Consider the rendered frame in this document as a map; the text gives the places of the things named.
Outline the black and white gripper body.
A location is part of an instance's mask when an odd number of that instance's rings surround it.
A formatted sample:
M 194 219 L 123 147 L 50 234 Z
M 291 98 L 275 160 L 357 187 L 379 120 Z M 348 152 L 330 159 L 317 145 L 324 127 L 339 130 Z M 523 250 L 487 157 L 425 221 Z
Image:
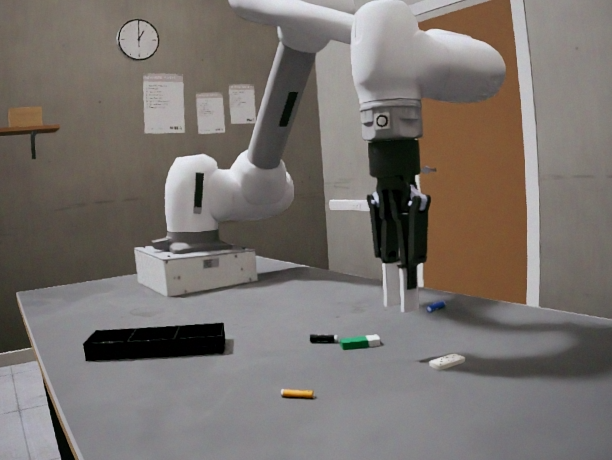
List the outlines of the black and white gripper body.
M 377 178 L 376 193 L 387 191 L 387 213 L 392 213 L 388 191 L 396 190 L 400 214 L 409 213 L 411 185 L 418 190 L 416 175 L 421 172 L 419 140 L 391 140 L 368 143 L 369 172 Z

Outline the white domino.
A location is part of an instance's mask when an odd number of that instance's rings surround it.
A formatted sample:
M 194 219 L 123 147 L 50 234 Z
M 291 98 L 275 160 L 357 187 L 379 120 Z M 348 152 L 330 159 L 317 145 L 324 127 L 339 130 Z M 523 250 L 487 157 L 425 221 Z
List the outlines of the white domino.
M 457 354 L 451 354 L 433 361 L 430 361 L 430 366 L 438 370 L 442 370 L 460 363 L 465 362 L 465 358 Z

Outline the black rack of three bins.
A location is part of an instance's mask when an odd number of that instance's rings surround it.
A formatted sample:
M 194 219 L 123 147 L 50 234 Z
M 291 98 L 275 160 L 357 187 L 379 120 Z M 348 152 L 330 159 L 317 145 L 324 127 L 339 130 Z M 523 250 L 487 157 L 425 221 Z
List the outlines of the black rack of three bins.
M 224 348 L 224 323 L 95 330 L 84 342 L 86 361 L 222 354 Z

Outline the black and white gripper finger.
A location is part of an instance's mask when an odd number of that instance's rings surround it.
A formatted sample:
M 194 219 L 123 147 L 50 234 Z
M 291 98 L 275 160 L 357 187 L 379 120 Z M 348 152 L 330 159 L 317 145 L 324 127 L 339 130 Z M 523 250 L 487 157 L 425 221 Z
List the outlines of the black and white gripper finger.
M 399 243 L 396 221 L 392 213 L 387 213 L 387 191 L 366 196 L 370 210 L 374 255 L 380 258 L 383 266 L 384 306 L 401 304 Z M 380 202 L 380 208 L 379 208 Z M 380 217 L 379 217 L 380 216 Z M 382 242 L 381 242 L 382 228 Z M 380 249 L 381 248 L 381 249 Z M 391 252 L 392 251 L 392 252 Z
M 396 221 L 401 264 L 401 312 L 419 309 L 418 265 L 427 261 L 428 210 L 431 196 L 423 195 L 411 185 L 409 214 L 400 214 L 396 190 L 388 192 L 392 217 Z M 409 251 L 408 251 L 409 236 Z

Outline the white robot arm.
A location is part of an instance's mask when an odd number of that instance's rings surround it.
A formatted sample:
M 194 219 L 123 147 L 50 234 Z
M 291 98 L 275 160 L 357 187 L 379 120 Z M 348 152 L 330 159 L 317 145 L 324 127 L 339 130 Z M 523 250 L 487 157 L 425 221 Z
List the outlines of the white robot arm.
M 270 218 L 289 208 L 294 184 L 281 158 L 316 54 L 330 40 L 351 45 L 365 141 L 421 138 L 422 98 L 481 102 L 505 80 L 504 60 L 493 47 L 462 34 L 419 30 L 400 0 L 372 1 L 356 14 L 353 0 L 228 1 L 248 21 L 279 26 L 282 43 L 249 149 L 231 169 L 217 169 L 206 155 L 173 163 L 165 188 L 167 237 L 151 241 L 152 250 L 229 250 L 218 223 Z

